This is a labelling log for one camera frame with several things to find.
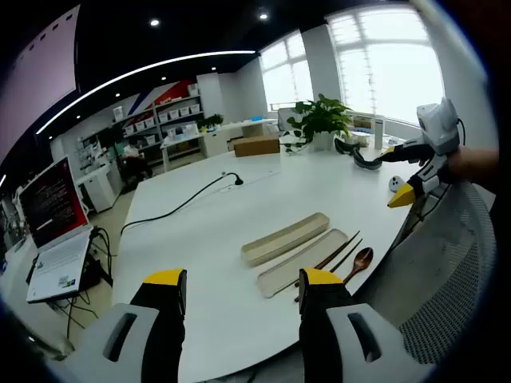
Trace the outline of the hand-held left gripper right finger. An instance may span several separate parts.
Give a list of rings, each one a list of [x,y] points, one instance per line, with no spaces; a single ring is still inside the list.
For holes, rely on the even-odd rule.
[[[435,369],[414,359],[376,310],[353,303],[331,272],[299,271],[299,314],[305,382],[423,382]]]

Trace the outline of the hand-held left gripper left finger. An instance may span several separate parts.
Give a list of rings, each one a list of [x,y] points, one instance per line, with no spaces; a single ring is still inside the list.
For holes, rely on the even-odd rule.
[[[184,342],[187,271],[151,274],[129,304],[99,317],[55,364],[59,382],[176,382]]]

